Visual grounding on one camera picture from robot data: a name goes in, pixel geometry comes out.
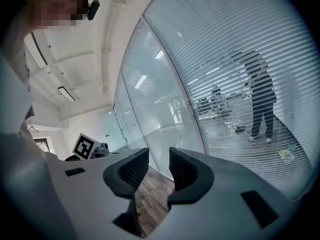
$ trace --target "headset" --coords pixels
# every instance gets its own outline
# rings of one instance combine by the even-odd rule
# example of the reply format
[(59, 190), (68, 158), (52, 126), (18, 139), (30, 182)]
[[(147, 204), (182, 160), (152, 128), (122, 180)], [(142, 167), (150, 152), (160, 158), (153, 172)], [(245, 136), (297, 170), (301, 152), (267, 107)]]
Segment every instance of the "headset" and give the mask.
[(92, 21), (100, 7), (99, 0), (93, 0), (92, 3), (88, 3), (88, 0), (83, 0), (82, 3), (84, 7), (84, 14), (86, 14), (89, 21)]
[(88, 13), (86, 15), (89, 21), (92, 21), (100, 7), (99, 0), (93, 0), (92, 3), (88, 4)]

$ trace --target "dark pants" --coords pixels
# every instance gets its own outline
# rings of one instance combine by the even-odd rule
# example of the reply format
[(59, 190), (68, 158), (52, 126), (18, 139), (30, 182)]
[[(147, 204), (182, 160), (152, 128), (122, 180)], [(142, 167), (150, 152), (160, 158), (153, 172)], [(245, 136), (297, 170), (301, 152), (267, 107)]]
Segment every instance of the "dark pants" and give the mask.
[(264, 121), (266, 124), (265, 136), (267, 138), (272, 137), (272, 129), (274, 127), (274, 104), (268, 103), (263, 105), (254, 105), (253, 107), (253, 125), (251, 130), (251, 136), (256, 137), (259, 134), (262, 115), (264, 115)]

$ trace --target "earpiece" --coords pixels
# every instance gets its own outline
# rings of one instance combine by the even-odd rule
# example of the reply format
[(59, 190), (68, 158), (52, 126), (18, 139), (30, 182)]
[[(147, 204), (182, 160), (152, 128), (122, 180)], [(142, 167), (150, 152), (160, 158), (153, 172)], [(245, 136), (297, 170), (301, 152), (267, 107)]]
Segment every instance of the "earpiece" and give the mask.
[(99, 0), (93, 0), (91, 4), (88, 5), (88, 14), (87, 18), (89, 21), (92, 21), (100, 7)]

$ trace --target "white wall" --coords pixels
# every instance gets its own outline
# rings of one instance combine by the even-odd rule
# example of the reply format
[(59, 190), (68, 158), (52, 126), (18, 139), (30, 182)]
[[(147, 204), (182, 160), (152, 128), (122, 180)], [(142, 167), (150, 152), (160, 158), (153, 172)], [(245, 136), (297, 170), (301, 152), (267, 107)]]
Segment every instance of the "white wall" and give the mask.
[(101, 108), (69, 118), (67, 129), (63, 131), (69, 153), (72, 152), (80, 133), (98, 142), (107, 143), (110, 151), (116, 151), (127, 145), (113, 109)]
[(85, 91), (77, 92), (80, 99), (79, 102), (67, 103), (61, 106), (61, 120), (88, 113), (101, 108), (111, 108), (110, 97), (107, 93), (99, 93), (98, 87), (86, 88)]
[(34, 98), (32, 104), (34, 116), (29, 118), (31, 123), (47, 127), (64, 128), (65, 123), (60, 120), (60, 108), (46, 100), (34, 89), (31, 89), (30, 92)]
[(34, 139), (47, 138), (50, 152), (56, 154), (60, 160), (65, 160), (73, 154), (67, 150), (63, 131), (64, 130), (40, 130), (39, 133), (32, 132), (31, 135)]

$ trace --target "wooden floor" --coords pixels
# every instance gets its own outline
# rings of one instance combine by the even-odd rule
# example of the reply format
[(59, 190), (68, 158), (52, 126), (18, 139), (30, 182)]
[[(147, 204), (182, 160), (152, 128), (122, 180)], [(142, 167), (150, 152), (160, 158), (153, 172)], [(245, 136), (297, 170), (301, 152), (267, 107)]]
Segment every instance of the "wooden floor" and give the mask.
[(142, 237), (149, 235), (168, 214), (167, 198), (174, 186), (171, 180), (149, 167), (135, 193)]

